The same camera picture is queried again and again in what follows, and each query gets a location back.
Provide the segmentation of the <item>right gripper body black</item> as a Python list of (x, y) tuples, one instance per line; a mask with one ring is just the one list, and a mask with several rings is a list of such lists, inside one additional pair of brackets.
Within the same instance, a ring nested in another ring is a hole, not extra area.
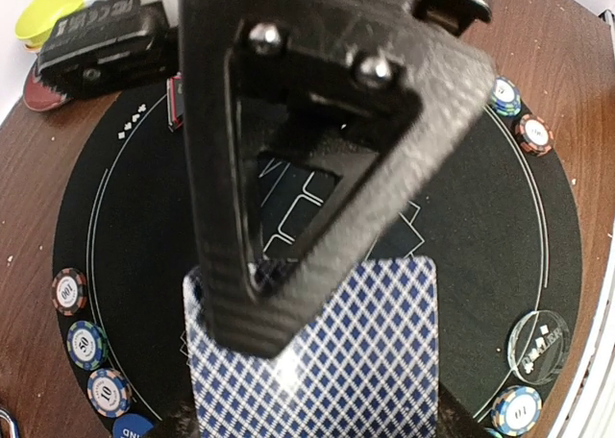
[(417, 17), (462, 35), (477, 20), (491, 22), (492, 0), (419, 0)]

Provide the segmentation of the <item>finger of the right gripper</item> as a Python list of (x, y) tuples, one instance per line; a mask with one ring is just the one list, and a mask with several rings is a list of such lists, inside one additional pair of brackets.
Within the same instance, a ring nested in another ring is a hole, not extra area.
[[(491, 58), (419, 0), (179, 0), (201, 313), (223, 347), (277, 356), (482, 112)], [(258, 262), (258, 158), (337, 176), (283, 264)]]

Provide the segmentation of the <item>green chip stack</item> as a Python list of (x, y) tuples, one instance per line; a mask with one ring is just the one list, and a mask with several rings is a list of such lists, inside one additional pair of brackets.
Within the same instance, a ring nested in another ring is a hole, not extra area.
[(489, 106), (500, 116), (518, 115), (522, 108), (522, 101), (516, 85), (508, 78), (498, 76), (491, 91)]
[(85, 320), (71, 325), (66, 336), (66, 348), (72, 362), (88, 372), (99, 369), (108, 358), (105, 333)]

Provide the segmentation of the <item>red black triangle dealer marker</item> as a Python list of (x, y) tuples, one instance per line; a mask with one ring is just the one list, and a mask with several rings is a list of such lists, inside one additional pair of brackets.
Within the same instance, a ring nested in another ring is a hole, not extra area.
[(167, 123), (176, 132), (184, 123), (183, 78), (177, 74), (166, 81)]

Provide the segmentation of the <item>white chip stack front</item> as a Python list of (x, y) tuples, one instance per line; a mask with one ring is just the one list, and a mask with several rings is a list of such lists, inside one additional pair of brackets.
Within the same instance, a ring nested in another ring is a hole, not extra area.
[(538, 422), (542, 398), (537, 390), (524, 385), (504, 389), (491, 407), (491, 422), (501, 434), (521, 436)]

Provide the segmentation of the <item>white chip stack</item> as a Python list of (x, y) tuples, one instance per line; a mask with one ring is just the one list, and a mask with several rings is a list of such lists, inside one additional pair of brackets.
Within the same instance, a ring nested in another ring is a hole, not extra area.
[(116, 419), (129, 411), (132, 390), (129, 382), (116, 370), (101, 368), (91, 373), (87, 396), (101, 416)]
[(491, 407), (491, 422), (501, 434), (521, 436), (538, 422), (542, 398), (537, 390), (524, 385), (504, 389)]

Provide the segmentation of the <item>blue round blind button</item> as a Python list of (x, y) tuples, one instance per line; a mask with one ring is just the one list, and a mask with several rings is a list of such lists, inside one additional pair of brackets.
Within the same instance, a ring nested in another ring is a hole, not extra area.
[(112, 426), (113, 438), (143, 438), (154, 423), (136, 413), (126, 413), (117, 418)]

